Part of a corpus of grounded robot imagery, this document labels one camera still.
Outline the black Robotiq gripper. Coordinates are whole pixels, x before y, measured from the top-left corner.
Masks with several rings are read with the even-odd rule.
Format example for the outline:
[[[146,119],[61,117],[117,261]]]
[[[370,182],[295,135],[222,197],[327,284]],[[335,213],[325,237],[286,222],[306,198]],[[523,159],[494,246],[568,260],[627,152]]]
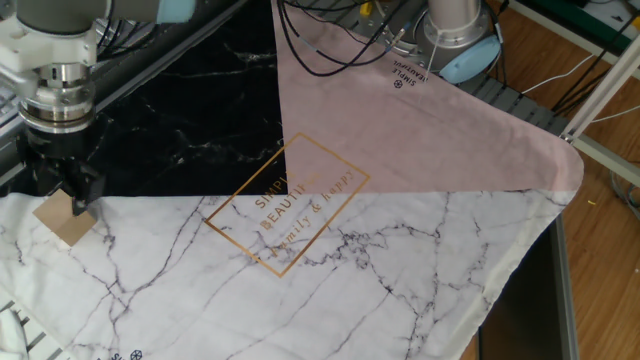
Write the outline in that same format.
[[[89,164],[89,155],[96,148],[98,136],[91,127],[71,133],[48,133],[28,128],[22,138],[22,162],[28,166],[62,165],[76,172],[73,185],[72,211],[84,213],[104,193],[106,177]],[[56,167],[34,170],[39,195],[50,195],[64,182],[63,172]]]

